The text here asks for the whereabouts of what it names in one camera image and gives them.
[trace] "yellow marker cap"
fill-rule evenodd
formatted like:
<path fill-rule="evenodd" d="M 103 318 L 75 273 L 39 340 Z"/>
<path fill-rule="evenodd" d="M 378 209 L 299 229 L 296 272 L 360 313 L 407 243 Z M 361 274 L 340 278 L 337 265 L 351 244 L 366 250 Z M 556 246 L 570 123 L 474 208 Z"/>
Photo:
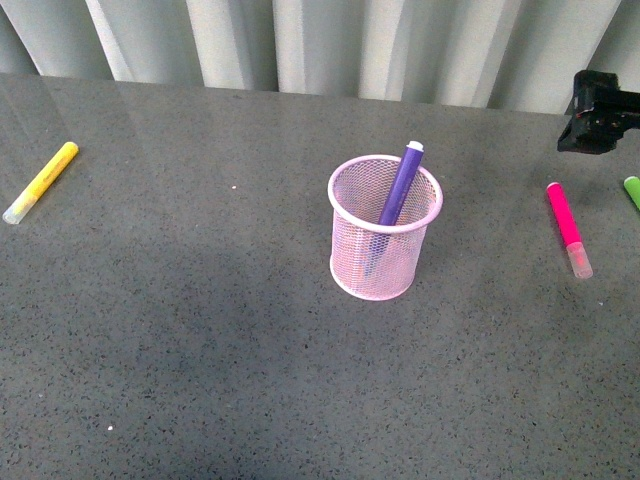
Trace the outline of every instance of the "yellow marker cap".
<path fill-rule="evenodd" d="M 65 143 L 58 153 L 44 166 L 36 178 L 31 180 L 27 188 L 20 194 L 15 202 L 2 215 L 2 219 L 10 224 L 16 225 L 31 210 L 38 199 L 51 186 L 53 181 L 73 160 L 78 153 L 78 145 L 73 142 Z"/>

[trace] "pink marker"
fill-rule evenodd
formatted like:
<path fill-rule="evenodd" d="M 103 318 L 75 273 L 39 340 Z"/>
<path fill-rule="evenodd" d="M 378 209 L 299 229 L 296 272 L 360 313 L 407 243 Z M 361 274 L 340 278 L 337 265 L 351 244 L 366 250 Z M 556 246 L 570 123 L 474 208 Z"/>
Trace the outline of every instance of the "pink marker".
<path fill-rule="evenodd" d="M 591 264 L 587 258 L 587 252 L 584 250 L 584 246 L 582 245 L 578 226 L 573 220 L 573 215 L 569 208 L 569 202 L 567 202 L 567 197 L 564 196 L 562 185 L 558 182 L 549 184 L 547 187 L 547 194 L 549 195 L 551 208 L 553 209 L 558 226 L 560 227 L 560 233 L 562 234 L 564 245 L 567 247 L 567 253 L 569 254 L 573 273 L 578 278 L 591 277 L 593 275 L 593 270 L 591 269 Z"/>

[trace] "speckled gray table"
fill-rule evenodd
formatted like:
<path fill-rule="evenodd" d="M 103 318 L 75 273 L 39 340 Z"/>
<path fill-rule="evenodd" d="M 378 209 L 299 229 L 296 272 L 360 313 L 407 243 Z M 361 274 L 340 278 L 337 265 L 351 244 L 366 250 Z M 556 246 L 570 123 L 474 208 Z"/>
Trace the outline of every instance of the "speckled gray table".
<path fill-rule="evenodd" d="M 565 117 L 0 75 L 0 478 L 640 475 L 640 136 Z M 445 204 L 394 301 L 334 283 L 326 183 L 427 147 Z M 595 276 L 573 277 L 562 181 Z"/>

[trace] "white curtain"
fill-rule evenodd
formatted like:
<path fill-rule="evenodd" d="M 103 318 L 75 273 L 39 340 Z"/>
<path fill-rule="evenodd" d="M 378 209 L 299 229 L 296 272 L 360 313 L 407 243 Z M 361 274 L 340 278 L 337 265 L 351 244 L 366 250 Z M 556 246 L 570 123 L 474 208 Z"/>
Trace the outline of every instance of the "white curtain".
<path fill-rule="evenodd" d="M 564 113 L 638 0 L 0 0 L 0 71 Z"/>

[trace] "pink mesh pen holder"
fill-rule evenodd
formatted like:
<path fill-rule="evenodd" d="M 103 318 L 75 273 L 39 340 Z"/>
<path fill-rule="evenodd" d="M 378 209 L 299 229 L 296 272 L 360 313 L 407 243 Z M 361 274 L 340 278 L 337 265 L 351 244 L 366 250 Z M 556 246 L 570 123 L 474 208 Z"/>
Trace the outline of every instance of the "pink mesh pen holder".
<path fill-rule="evenodd" d="M 440 185 L 419 167 L 396 225 L 378 225 L 399 164 L 399 157 L 366 155 L 342 164 L 329 180 L 331 274 L 365 300 L 389 300 L 411 286 L 427 225 L 442 207 Z"/>

